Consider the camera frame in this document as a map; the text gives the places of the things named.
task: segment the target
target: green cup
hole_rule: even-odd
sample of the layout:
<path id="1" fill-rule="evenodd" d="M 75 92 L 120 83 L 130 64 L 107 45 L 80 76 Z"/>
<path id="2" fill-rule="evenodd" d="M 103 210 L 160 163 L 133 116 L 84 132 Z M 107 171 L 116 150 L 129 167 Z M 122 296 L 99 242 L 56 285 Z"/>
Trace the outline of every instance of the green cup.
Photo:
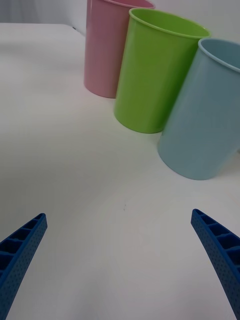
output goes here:
<path id="1" fill-rule="evenodd" d="M 144 8 L 130 20 L 114 114 L 142 133 L 163 130 L 198 49 L 210 32 L 182 17 Z"/>

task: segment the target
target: white wall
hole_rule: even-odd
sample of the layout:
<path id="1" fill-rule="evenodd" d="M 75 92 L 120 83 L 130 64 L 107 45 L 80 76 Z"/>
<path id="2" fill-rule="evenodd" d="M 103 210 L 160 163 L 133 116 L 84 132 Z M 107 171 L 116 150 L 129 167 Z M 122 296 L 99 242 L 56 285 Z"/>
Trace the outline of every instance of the white wall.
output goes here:
<path id="1" fill-rule="evenodd" d="M 11 0 L 25 23 L 59 23 L 84 33 L 87 0 Z M 195 20 L 216 37 L 240 42 L 240 0 L 153 0 L 156 8 Z"/>
<path id="2" fill-rule="evenodd" d="M 66 24 L 86 29 L 87 0 L 12 0 L 20 3 L 22 22 Z"/>
<path id="3" fill-rule="evenodd" d="M 153 0 L 156 8 L 192 19 L 212 35 L 240 42 L 239 0 Z"/>

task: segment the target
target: plastic cup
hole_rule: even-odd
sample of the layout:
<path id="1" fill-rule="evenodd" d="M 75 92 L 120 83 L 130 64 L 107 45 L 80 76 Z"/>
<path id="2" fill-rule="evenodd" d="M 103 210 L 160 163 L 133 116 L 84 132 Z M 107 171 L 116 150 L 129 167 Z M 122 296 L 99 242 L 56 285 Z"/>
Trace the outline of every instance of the plastic cup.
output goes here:
<path id="1" fill-rule="evenodd" d="M 154 9 L 147 0 L 87 0 L 84 85 L 115 98 L 129 24 L 129 9 Z"/>
<path id="2" fill-rule="evenodd" d="M 129 14 L 114 114 L 134 131 L 156 133 L 164 128 L 198 40 L 210 33 L 162 11 L 135 8 Z"/>
<path id="3" fill-rule="evenodd" d="M 240 45 L 202 39 L 158 145 L 178 174 L 214 177 L 240 147 Z"/>

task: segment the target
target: white table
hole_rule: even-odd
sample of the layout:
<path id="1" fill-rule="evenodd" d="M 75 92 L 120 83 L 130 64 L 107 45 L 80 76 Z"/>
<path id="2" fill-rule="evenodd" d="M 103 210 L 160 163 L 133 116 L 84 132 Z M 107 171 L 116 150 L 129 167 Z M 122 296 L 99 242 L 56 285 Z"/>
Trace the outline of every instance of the white table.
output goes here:
<path id="1" fill-rule="evenodd" d="M 190 224 L 199 208 L 240 235 L 240 154 L 208 181 L 160 159 L 83 85 L 84 37 L 0 25 L 0 238 L 48 229 L 7 320 L 234 320 Z"/>

